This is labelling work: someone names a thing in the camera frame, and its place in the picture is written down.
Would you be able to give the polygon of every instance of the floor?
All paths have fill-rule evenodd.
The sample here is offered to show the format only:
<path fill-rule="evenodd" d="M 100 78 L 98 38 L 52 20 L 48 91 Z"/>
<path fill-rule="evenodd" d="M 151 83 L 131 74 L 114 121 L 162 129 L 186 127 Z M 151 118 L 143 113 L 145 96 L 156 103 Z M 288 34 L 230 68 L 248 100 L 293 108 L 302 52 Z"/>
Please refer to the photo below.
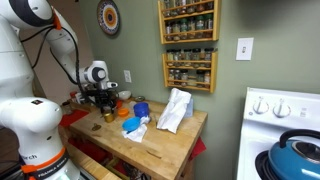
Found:
<path fill-rule="evenodd" d="M 0 129 L 0 173 L 14 165 L 6 161 L 19 160 L 19 142 L 13 131 L 7 128 Z"/>

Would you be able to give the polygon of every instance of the kettle handle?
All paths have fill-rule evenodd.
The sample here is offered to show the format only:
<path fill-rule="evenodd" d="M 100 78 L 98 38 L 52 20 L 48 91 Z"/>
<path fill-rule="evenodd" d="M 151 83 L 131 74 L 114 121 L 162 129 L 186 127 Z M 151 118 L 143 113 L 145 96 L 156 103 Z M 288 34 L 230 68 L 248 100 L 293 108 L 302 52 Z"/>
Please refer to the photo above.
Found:
<path fill-rule="evenodd" d="M 309 129 L 293 129 L 286 131 L 280 136 L 280 148 L 285 148 L 287 140 L 294 136 L 309 136 L 320 139 L 320 132 Z"/>

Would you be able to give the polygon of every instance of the white stove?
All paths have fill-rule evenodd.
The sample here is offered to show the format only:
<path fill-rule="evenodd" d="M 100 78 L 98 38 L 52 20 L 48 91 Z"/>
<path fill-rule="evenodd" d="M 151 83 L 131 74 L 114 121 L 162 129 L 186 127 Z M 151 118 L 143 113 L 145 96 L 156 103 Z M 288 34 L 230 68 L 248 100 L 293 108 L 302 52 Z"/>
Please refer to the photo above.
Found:
<path fill-rule="evenodd" d="M 255 158 L 290 129 L 320 131 L 320 95 L 248 88 L 241 129 L 237 180 L 260 180 Z M 294 139 L 320 145 L 320 140 Z"/>

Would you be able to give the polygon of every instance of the blue cup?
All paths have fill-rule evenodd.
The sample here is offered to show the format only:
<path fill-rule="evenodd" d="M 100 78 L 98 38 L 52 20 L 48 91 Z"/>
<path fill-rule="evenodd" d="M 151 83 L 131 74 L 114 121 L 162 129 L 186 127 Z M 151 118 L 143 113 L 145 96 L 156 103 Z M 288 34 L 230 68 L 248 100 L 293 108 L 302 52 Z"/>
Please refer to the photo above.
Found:
<path fill-rule="evenodd" d="M 149 116 L 149 105 L 145 102 L 137 103 L 133 106 L 134 115 L 137 117 L 147 117 Z"/>

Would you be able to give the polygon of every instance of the light switch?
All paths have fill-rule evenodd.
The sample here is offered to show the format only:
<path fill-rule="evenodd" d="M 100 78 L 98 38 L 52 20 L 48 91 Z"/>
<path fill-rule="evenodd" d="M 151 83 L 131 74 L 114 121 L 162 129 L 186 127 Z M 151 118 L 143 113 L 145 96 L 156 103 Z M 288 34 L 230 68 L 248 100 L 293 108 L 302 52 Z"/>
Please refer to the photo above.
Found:
<path fill-rule="evenodd" d="M 236 60 L 251 60 L 254 38 L 239 38 Z"/>

